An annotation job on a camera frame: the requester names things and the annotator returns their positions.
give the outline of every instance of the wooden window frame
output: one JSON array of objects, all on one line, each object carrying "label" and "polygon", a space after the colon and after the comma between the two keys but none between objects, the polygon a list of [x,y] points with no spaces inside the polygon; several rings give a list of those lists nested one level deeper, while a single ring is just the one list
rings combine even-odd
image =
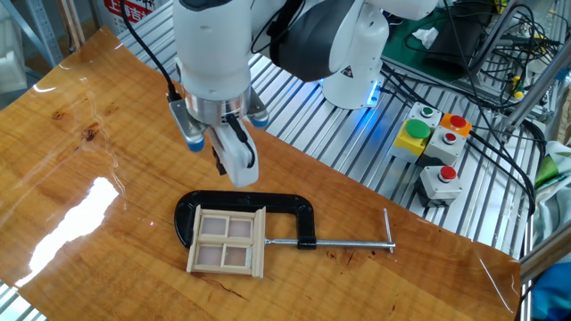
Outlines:
[{"label": "wooden window frame", "polygon": [[[224,235],[203,234],[205,218],[223,218],[226,220]],[[228,236],[231,220],[249,221],[250,237]],[[266,229],[266,208],[255,213],[228,210],[207,210],[199,205],[196,207],[193,224],[193,242],[188,253],[186,272],[227,273],[251,275],[263,278],[264,247]],[[222,247],[220,265],[198,264],[198,255],[201,246]],[[226,250],[228,247],[245,248],[245,266],[225,265]]]}]

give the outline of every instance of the sticker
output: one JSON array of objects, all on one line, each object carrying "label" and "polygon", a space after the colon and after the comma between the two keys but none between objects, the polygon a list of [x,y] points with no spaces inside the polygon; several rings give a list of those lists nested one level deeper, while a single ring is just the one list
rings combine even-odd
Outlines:
[{"label": "sticker", "polygon": [[353,78],[353,71],[351,70],[351,65],[347,66],[347,68],[342,70],[341,73],[349,78]]}]

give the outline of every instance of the yellow button base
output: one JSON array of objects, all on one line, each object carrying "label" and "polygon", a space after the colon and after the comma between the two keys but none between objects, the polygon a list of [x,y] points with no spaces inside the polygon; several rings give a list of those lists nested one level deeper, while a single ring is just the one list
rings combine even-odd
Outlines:
[{"label": "yellow button base", "polygon": [[430,137],[425,139],[415,138],[406,131],[406,126],[409,121],[405,120],[402,123],[401,129],[399,130],[399,134],[394,138],[393,146],[406,148],[414,155],[420,156],[422,152],[426,148],[426,144],[428,144],[428,140]]}]

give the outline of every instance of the miniature window frame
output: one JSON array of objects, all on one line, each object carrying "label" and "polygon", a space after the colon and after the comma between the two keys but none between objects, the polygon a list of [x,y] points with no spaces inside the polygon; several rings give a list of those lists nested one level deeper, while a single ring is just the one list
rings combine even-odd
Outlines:
[{"label": "miniature window frame", "polygon": [[[247,226],[244,223],[238,224],[242,229],[236,228],[236,231],[231,231],[230,224],[234,222],[249,222],[249,236],[244,233],[244,227]],[[186,272],[240,274],[263,278],[265,230],[265,207],[255,213],[249,213],[207,210],[202,209],[200,205],[197,206]],[[217,250],[209,250],[209,253],[205,254],[207,248]],[[245,249],[244,260],[241,260],[242,251],[232,249]],[[230,261],[234,261],[228,263],[238,261],[239,264],[226,264],[228,256],[230,256]]]}]

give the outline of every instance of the red button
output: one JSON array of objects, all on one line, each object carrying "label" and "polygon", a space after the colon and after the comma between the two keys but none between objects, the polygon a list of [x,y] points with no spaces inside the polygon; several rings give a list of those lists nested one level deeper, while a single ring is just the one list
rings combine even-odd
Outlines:
[{"label": "red button", "polygon": [[445,140],[454,143],[456,142],[456,135],[454,135],[453,133],[448,133],[444,136]]},{"label": "red button", "polygon": [[444,166],[440,169],[440,176],[442,176],[446,180],[451,180],[456,178],[456,170],[454,170],[451,166]]},{"label": "red button", "polygon": [[452,116],[450,117],[450,123],[455,128],[464,128],[466,126],[466,120],[461,116]]}]

